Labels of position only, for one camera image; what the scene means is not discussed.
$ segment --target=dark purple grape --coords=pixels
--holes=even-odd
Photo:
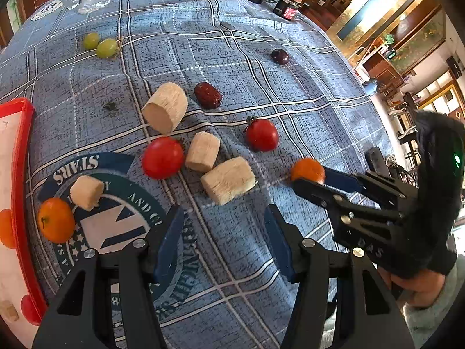
[[[273,62],[278,63],[280,65],[285,65],[289,62],[289,55],[282,48],[277,48],[276,50],[273,50],[273,52],[271,53],[271,57],[273,58]]]
[[[216,109],[222,101],[218,90],[205,81],[195,86],[194,94],[204,109]]]

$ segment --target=small orange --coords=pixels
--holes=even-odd
[[[0,211],[0,241],[7,248],[16,248],[15,237],[13,236],[13,221],[9,208]]]
[[[49,198],[40,206],[37,225],[46,239],[55,244],[66,243],[74,233],[73,212],[60,198]]]
[[[317,160],[305,158],[297,161],[291,169],[291,181],[298,178],[305,178],[318,184],[324,184],[326,172]]]

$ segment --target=blue plaid tablecloth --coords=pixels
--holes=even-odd
[[[0,58],[0,102],[25,96],[37,113],[26,208],[33,260],[46,298],[53,297],[67,273],[56,248],[35,227],[40,187],[78,155],[121,152],[135,156],[129,180],[166,211],[179,203],[197,240],[190,247],[197,268],[185,298],[173,298],[173,289],[167,288],[155,300],[169,346],[280,345],[297,288],[280,276],[266,246],[265,207],[276,203],[303,235],[339,250],[325,210],[290,189],[290,166],[312,156],[340,171],[363,172],[365,150],[377,145],[387,155],[391,147],[373,104],[326,35],[300,13],[286,21],[272,10],[273,4],[247,0],[112,0],[105,9],[80,15],[53,0],[15,34]],[[85,51],[82,38],[92,31],[102,38],[121,38],[118,57],[99,59]],[[275,48],[290,54],[289,64],[271,61]],[[221,91],[219,109],[203,111],[197,104],[193,90],[201,81]],[[189,98],[173,137],[188,145],[202,130],[218,136],[217,163],[246,158],[257,176],[251,191],[216,206],[194,171],[182,168],[164,182],[143,174],[141,154],[159,134],[146,124],[141,108],[165,82],[177,83]],[[116,111],[103,108],[110,101]],[[249,150],[243,129],[251,115],[275,124],[280,135],[275,151]],[[351,198],[363,202],[357,194]],[[70,256],[86,248],[80,235],[76,232],[69,243]],[[170,286],[179,279],[176,268]],[[117,344],[126,347],[117,308],[113,318]]]

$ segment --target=metal bolt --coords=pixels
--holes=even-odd
[[[92,258],[95,256],[95,249],[88,249],[87,251],[84,252],[84,257],[85,258]]]
[[[136,239],[133,241],[133,247],[134,248],[142,248],[145,246],[145,240],[144,239]]]
[[[304,239],[302,240],[302,245],[305,248],[313,248],[315,246],[315,241],[313,241],[312,239]]]
[[[357,256],[357,257],[365,256],[365,251],[362,248],[354,248],[352,249],[352,253],[354,256]]]
[[[350,218],[349,218],[347,215],[341,216],[341,221],[342,221],[344,224],[350,224],[350,223],[351,223]]]

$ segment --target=painting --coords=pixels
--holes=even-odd
[[[418,32],[398,50],[390,60],[401,75],[409,72],[446,39],[446,16],[443,10],[434,15]]]

